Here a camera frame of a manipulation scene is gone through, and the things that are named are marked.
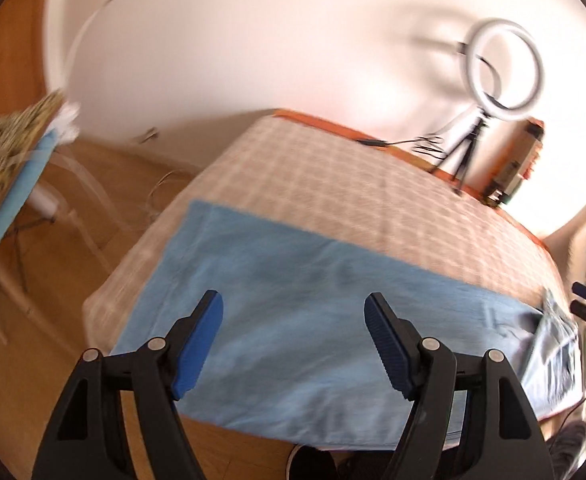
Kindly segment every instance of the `wooden floor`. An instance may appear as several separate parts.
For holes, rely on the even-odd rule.
[[[20,110],[45,94],[41,67],[43,0],[6,0],[0,8],[0,113]],[[142,234],[148,192],[167,171],[161,164],[79,141],[77,159],[102,183],[124,219],[140,230],[120,229],[84,193],[66,170],[49,165],[42,179],[75,208],[97,245],[115,266]],[[186,182],[163,186],[156,195],[166,206]],[[37,216],[26,206],[18,223]],[[20,236],[28,294],[78,349],[86,346],[82,303],[106,279],[76,229],[56,222]],[[12,238],[0,245],[0,259],[16,272]],[[60,352],[0,290],[0,323],[9,344],[0,343],[0,458],[20,480],[30,478],[48,417],[72,358]],[[152,479],[140,439],[132,396],[123,396],[126,426],[140,479]],[[209,480],[278,480],[292,445],[184,420],[191,445]]]

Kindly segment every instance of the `leopard print fabric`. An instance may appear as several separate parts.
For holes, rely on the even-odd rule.
[[[0,205],[63,102],[61,92],[53,92],[23,112],[0,116]]]

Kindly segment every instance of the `white wall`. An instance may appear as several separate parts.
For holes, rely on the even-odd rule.
[[[48,0],[46,73],[60,66],[83,20],[103,0]],[[456,41],[479,19],[527,28],[544,57],[547,86],[534,115],[547,137],[534,179],[510,209],[536,231],[586,202],[586,9],[579,0],[116,0],[89,31],[70,95],[83,129],[205,167],[264,110],[293,108],[387,140],[448,122],[470,102]],[[505,101],[527,94],[525,49],[487,53]],[[497,124],[480,147],[471,183],[502,145]],[[452,132],[449,143],[460,132]]]

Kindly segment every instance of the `silver screw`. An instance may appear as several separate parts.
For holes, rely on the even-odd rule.
[[[490,350],[489,359],[491,361],[495,361],[496,363],[501,363],[504,360],[504,354],[499,350]]]
[[[427,337],[426,339],[422,340],[422,346],[426,350],[437,350],[439,348],[439,341],[433,337]]]
[[[99,356],[100,353],[95,348],[89,348],[82,354],[82,359],[90,363],[91,361],[95,361]]]
[[[161,350],[165,346],[166,339],[164,339],[163,337],[153,337],[153,339],[151,339],[148,342],[148,348],[150,348],[151,350]]]

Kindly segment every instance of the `blue gripper pad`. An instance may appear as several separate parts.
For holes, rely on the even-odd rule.
[[[395,316],[381,294],[373,293],[364,302],[364,321],[391,386],[402,392],[406,399],[413,400],[416,385],[411,378],[410,356],[393,328],[393,324],[397,325],[402,320]]]
[[[224,301],[222,295],[215,292],[203,313],[193,312],[191,317],[199,314],[195,328],[182,348],[177,361],[177,373],[171,385],[175,399],[181,399],[186,392],[192,390],[204,366],[217,331],[222,324]]]

